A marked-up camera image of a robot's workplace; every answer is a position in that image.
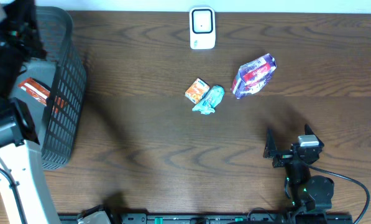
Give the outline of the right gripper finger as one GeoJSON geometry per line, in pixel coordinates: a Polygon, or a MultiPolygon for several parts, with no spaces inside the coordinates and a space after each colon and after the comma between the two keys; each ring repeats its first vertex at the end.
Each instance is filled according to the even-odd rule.
{"type": "Polygon", "coordinates": [[[305,129],[305,135],[314,135],[313,130],[308,124],[305,124],[304,129],[305,129]]]}
{"type": "Polygon", "coordinates": [[[267,129],[267,138],[265,143],[265,149],[263,152],[264,158],[273,158],[276,156],[278,150],[275,144],[275,140],[273,138],[272,130],[267,129]]]}

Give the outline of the orange red snack bar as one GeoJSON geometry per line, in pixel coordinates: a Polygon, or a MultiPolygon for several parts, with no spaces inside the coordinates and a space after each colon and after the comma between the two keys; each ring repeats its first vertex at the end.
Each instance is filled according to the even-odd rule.
{"type": "MultiPolygon", "coordinates": [[[[42,85],[41,82],[33,78],[26,78],[24,81],[17,84],[17,87],[24,90],[33,99],[38,101],[44,106],[47,106],[47,100],[51,97],[51,91],[49,88],[42,85]]],[[[54,102],[58,106],[53,106],[53,111],[58,113],[58,108],[64,109],[68,106],[68,103],[61,97],[56,96],[54,102]]]]}

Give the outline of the purple red snack bag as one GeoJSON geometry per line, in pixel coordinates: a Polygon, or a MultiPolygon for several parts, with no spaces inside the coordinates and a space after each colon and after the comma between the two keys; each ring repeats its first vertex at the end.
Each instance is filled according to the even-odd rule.
{"type": "Polygon", "coordinates": [[[276,68],[276,61],[270,54],[240,66],[232,82],[232,93],[241,99],[259,92],[271,80],[276,68]]]}

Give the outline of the teal packet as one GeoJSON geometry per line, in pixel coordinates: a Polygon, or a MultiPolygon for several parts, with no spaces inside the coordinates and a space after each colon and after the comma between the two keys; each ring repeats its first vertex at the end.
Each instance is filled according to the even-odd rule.
{"type": "Polygon", "coordinates": [[[192,111],[199,111],[201,114],[209,115],[215,112],[215,107],[222,101],[225,91],[223,87],[219,85],[213,86],[205,95],[203,99],[199,101],[193,108],[192,111]]]}

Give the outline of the small orange tissue pack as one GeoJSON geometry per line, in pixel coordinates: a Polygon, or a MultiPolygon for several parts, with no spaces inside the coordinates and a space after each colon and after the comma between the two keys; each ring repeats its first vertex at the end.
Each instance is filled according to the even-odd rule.
{"type": "Polygon", "coordinates": [[[197,78],[193,84],[185,91],[185,96],[194,104],[199,101],[207,94],[210,86],[202,79],[197,78]]]}

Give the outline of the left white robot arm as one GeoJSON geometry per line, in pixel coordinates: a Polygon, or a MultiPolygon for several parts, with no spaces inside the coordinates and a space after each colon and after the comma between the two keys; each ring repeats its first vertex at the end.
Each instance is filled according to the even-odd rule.
{"type": "Polygon", "coordinates": [[[34,1],[0,4],[0,194],[11,223],[59,223],[27,104],[10,93],[23,66],[46,58],[34,1]]]}

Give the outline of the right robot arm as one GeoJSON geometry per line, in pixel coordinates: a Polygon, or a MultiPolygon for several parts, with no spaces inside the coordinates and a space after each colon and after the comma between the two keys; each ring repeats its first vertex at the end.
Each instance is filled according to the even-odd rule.
{"type": "Polygon", "coordinates": [[[298,141],[288,150],[279,150],[272,130],[267,130],[263,156],[272,160],[274,168],[285,169],[285,195],[295,207],[306,212],[323,212],[332,208],[333,180],[310,173],[310,165],[319,159],[323,147],[324,143],[307,124],[304,135],[298,136],[298,141]]]}

